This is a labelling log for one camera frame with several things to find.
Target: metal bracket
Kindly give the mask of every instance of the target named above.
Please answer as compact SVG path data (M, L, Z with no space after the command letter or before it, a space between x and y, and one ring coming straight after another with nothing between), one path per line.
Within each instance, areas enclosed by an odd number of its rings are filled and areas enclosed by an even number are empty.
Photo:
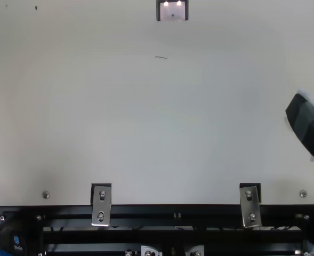
M95 186L93 193L92 226L109 227L112 187Z
M257 187L240 188L240 202L245 228L262 226Z
M153 253L155 256L163 256L163 252L158 248L149 245L141 246L141 256L152 256Z
M197 245L191 248L185 248L186 256L204 256L204 245Z

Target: small mark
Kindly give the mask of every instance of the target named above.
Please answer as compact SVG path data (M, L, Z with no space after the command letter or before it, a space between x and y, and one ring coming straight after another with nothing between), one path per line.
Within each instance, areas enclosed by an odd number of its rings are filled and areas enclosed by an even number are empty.
M314 162L314 156L311 155L310 161Z

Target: hex bolt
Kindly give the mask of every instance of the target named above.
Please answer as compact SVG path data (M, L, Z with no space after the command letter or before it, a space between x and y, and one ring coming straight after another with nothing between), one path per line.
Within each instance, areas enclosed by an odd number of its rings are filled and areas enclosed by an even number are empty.
M48 198L50 197L49 191L44 191L44 192L42 193L42 196L43 196L44 199L48 199Z
M307 191L305 189L301 189L299 192L301 197L306 197L307 196Z
M248 201L252 200L252 192L251 191L247 190L245 195L246 195Z
M251 222L254 222L255 220L256 220L256 216L255 216L255 214L254 213L250 213L249 214L249 220L251 221Z
M106 196L106 191L100 191L100 200L103 201L104 197Z
M98 220L99 220L100 222L103 222L103 219L104 219L104 214L103 214L103 212L99 212L99 214L98 214Z

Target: horizontal bar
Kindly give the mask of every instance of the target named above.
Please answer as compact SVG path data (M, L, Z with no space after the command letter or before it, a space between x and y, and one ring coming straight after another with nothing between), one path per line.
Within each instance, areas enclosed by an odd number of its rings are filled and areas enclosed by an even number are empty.
M80 206L0 206L4 212L44 212L52 215L91 214L91 205ZM314 205L260 205L262 215L288 216L293 214L314 214ZM241 215L241 205L112 205L111 214L161 215L181 213L189 215Z
M188 230L98 230L44 232L44 244L82 243L143 243L162 244L181 242L191 244L222 243L300 243L301 230L236 230L236 231L188 231Z

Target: metal plate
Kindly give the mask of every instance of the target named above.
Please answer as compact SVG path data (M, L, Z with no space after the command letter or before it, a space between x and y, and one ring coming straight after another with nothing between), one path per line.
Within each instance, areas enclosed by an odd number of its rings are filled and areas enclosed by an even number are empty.
M185 248L185 255L186 256L195 256L196 252L200 253L200 256L205 256L204 255L204 245L196 245L190 248Z
M104 191L106 194L104 199L100 199L100 193ZM93 210L92 210L92 226L108 227L110 223L110 207L111 207L111 187L95 186L93 194ZM98 215L103 214L103 220L98 219Z
M246 196L247 191L251 192L251 200L247 199ZM243 226L246 228L261 226L262 222L257 188L256 187L240 188L240 201L243 217ZM250 214L252 213L255 214L255 221L252 221L250 218Z
M180 21L185 20L185 2L176 2L160 4L160 20L161 21Z
M314 204L284 121L298 87L314 99L314 0L190 0L189 15L0 1L0 205L89 205L92 183L113 204L239 204L250 180L263 204Z
M157 249L157 248L149 246L149 245L142 245L141 246L141 255L145 256L147 251L149 251L151 253L151 255L152 255L152 253L154 253L155 256L163 256L163 252L161 249Z

